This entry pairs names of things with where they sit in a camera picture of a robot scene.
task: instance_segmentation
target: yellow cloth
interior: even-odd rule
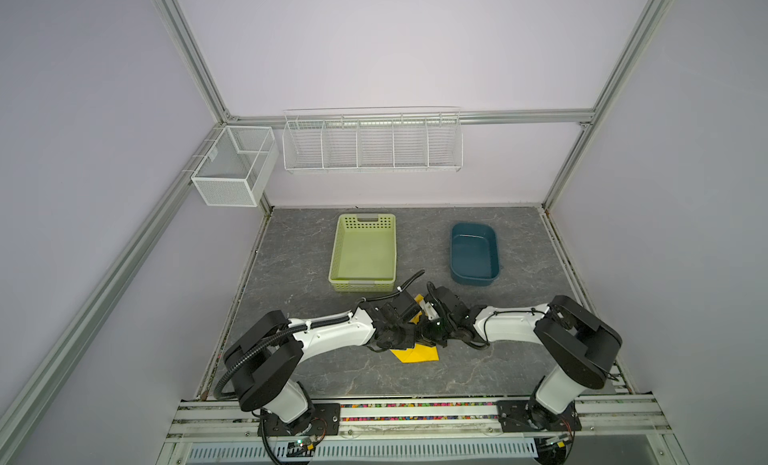
[[[417,295],[416,303],[424,300],[424,297],[421,295]],[[418,322],[418,317],[420,317],[422,312],[418,312],[418,315],[413,317],[411,319],[412,323]],[[413,348],[408,348],[408,350],[390,350],[398,360],[400,360],[404,364],[417,364],[418,362],[422,361],[439,361],[440,357],[437,355],[437,348],[435,347],[428,347],[426,345],[420,345],[416,344]]]

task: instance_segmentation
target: gray table surface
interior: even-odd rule
[[[426,273],[408,291],[426,294],[426,282],[451,288],[467,304],[527,307],[555,295],[572,296],[536,208],[394,208],[377,210],[276,209],[227,347],[264,314],[320,317],[349,310],[360,294],[336,293],[328,282],[336,221],[341,213],[376,211],[396,216],[397,284]],[[456,284],[449,269],[449,235],[459,221],[491,225],[502,271],[488,287]],[[439,361],[403,364],[389,352],[346,347],[300,364],[293,379],[313,398],[359,395],[528,395],[554,366],[541,346],[498,342],[476,351],[460,341],[438,348]],[[216,380],[224,373],[220,364]],[[610,384],[603,393],[613,393]]]

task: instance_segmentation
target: dark blue container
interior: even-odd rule
[[[498,243],[493,228],[457,223],[451,230],[451,278],[462,285],[487,287],[498,277]]]

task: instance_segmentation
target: white wall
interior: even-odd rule
[[[151,0],[0,0],[0,413],[213,120]]]
[[[236,115],[591,108],[648,0],[179,0]]]
[[[768,0],[677,0],[554,207],[696,465],[764,463]]]
[[[261,223],[192,190],[16,465],[153,465],[194,397]]]
[[[277,206],[542,203],[576,141],[574,123],[462,127],[458,172],[290,174],[282,160],[266,187]],[[282,132],[276,131],[282,144]]]

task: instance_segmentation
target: white mesh basket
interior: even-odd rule
[[[271,127],[227,125],[192,182],[209,205],[256,207],[278,154]]]
[[[447,112],[302,115],[286,112],[283,157],[288,172],[459,170],[463,137],[456,108]]]

